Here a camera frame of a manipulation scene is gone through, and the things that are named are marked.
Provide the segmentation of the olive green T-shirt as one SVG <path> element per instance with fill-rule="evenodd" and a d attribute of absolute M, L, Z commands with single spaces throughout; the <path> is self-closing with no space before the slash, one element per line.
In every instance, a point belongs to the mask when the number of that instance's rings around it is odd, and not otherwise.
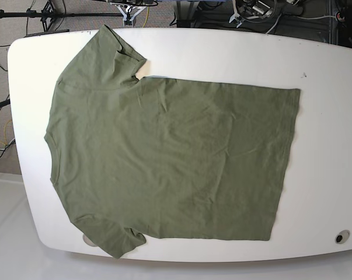
<path fill-rule="evenodd" d="M 103 26 L 56 81 L 44 139 L 70 222 L 120 258 L 157 239 L 269 241 L 299 89 L 136 74 Z"/>

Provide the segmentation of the black tripod stand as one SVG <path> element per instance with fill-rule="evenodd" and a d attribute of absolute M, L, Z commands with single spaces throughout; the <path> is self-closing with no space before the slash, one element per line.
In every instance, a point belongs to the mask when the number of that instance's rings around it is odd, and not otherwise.
<path fill-rule="evenodd" d="M 64 18 L 88 18 L 88 17 L 123 17 L 121 13 L 68 13 L 59 12 L 54 7 L 52 1 L 47 1 L 44 8 L 38 12 L 32 8 L 28 8 L 25 12 L 5 12 L 0 9 L 0 19 L 7 18 L 26 18 L 40 19 L 44 32 L 48 32 L 55 21 Z"/>

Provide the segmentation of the left table grommet hole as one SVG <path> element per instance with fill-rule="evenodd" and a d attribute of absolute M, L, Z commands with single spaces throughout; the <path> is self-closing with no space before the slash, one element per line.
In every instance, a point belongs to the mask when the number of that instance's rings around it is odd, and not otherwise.
<path fill-rule="evenodd" d="M 87 237 L 87 235 L 83 234 L 82 238 L 83 238 L 83 241 L 84 241 L 88 246 L 96 247 L 96 245 L 94 244 L 94 242 L 92 242 L 92 241 Z"/>

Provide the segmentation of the table grommet hole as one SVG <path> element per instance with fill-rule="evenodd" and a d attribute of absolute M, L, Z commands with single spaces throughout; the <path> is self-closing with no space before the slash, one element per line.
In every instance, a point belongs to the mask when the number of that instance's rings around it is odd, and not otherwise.
<path fill-rule="evenodd" d="M 84 241 L 88 246 L 96 247 L 96 245 L 94 244 L 94 242 L 92 242 L 92 241 L 87 237 L 87 235 L 83 234 L 82 238 L 83 238 L 83 241 Z"/>
<path fill-rule="evenodd" d="M 345 243 L 350 237 L 350 231 L 349 230 L 342 230 L 340 233 L 337 234 L 335 238 L 335 243 L 336 244 L 343 244 Z"/>

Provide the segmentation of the right table grommet hole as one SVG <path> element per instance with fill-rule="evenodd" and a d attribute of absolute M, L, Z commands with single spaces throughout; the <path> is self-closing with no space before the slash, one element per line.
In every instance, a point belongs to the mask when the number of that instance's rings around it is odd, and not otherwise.
<path fill-rule="evenodd" d="M 342 230 L 340 233 L 337 234 L 335 238 L 335 243 L 336 244 L 343 244 L 345 243 L 350 237 L 350 231 L 349 230 Z"/>

